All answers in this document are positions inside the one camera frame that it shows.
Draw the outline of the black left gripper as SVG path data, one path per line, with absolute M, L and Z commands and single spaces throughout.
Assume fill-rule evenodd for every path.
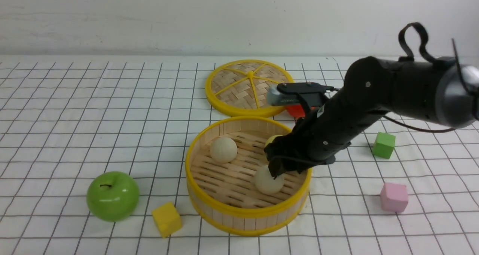
M 334 155 L 374 121 L 373 109 L 356 108 L 342 98 L 330 99 L 265 148 L 270 175 L 276 179 L 287 172 L 334 163 Z

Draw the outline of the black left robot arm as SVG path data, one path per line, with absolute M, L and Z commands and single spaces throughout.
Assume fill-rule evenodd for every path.
M 478 120 L 478 69 L 451 58 L 439 63 L 366 57 L 347 70 L 342 88 L 315 82 L 282 83 L 270 105 L 300 104 L 305 117 L 265 148 L 273 177 L 332 164 L 335 155 L 388 113 L 432 122 L 449 132 Z

